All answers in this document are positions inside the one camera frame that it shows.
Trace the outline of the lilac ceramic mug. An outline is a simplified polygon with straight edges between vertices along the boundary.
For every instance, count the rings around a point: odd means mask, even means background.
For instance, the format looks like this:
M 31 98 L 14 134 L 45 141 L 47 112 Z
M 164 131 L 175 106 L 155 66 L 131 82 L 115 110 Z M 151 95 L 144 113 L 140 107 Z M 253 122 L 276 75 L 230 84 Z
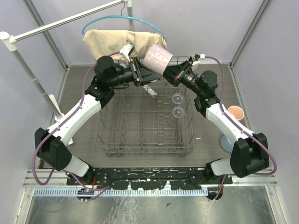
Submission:
M 144 57 L 143 65 L 153 72 L 163 75 L 172 58 L 173 54 L 168 50 L 157 44 L 153 44 Z

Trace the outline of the clear faceted glass cup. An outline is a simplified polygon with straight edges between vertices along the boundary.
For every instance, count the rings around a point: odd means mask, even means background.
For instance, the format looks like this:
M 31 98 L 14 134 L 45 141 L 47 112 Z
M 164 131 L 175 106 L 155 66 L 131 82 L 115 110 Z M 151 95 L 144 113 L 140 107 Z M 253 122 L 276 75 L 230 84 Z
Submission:
M 184 107 L 185 104 L 185 97 L 181 93 L 175 93 L 171 97 L 171 107 Z

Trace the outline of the blue ceramic mug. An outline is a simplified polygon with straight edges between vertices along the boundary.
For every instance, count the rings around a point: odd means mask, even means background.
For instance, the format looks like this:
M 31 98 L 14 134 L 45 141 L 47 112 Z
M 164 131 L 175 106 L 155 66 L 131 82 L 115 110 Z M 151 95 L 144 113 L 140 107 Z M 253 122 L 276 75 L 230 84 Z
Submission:
M 233 144 L 228 140 L 228 138 L 223 135 L 220 140 L 221 147 L 224 151 L 228 153 L 232 153 L 233 151 Z

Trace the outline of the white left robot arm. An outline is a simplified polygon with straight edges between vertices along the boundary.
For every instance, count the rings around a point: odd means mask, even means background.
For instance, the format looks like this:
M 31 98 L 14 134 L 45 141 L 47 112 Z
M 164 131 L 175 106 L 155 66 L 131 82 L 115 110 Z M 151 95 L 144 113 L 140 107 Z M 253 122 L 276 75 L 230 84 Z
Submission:
M 48 163 L 54 170 L 66 171 L 77 176 L 83 185 L 93 181 L 91 165 L 72 155 L 67 148 L 74 134 L 93 115 L 100 112 L 114 96 L 114 88 L 134 82 L 137 86 L 157 81 L 163 75 L 168 63 L 145 57 L 142 64 L 136 59 L 129 62 L 129 68 L 114 63 L 111 56 L 100 57 L 92 67 L 95 76 L 89 87 L 83 87 L 79 102 L 59 121 L 46 130 L 35 132 L 36 158 Z

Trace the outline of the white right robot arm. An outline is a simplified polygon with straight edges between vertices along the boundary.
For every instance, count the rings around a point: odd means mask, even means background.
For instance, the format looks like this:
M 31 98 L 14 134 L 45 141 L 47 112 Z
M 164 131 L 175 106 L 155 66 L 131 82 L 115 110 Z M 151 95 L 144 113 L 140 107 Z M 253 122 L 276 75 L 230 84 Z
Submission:
M 182 84 L 193 91 L 197 95 L 194 100 L 196 110 L 215 124 L 233 147 L 229 158 L 206 164 L 207 182 L 215 184 L 222 175 L 243 178 L 269 167 L 266 136 L 252 132 L 228 113 L 215 93 L 218 87 L 216 73 L 207 70 L 197 76 L 192 63 L 185 61 L 167 66 L 163 77 L 174 86 Z

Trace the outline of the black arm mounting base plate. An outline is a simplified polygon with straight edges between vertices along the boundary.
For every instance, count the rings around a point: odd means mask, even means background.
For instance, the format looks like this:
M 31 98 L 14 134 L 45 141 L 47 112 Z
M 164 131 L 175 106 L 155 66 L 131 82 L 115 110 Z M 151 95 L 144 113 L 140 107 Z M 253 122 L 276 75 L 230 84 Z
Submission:
M 93 168 L 84 177 L 73 177 L 66 172 L 67 185 L 81 183 L 96 189 L 109 187 L 114 190 L 154 190 L 164 189 L 170 184 L 171 190 L 200 189 L 204 185 L 232 184 L 232 178 L 210 176 L 204 167 L 150 167 L 150 168 Z

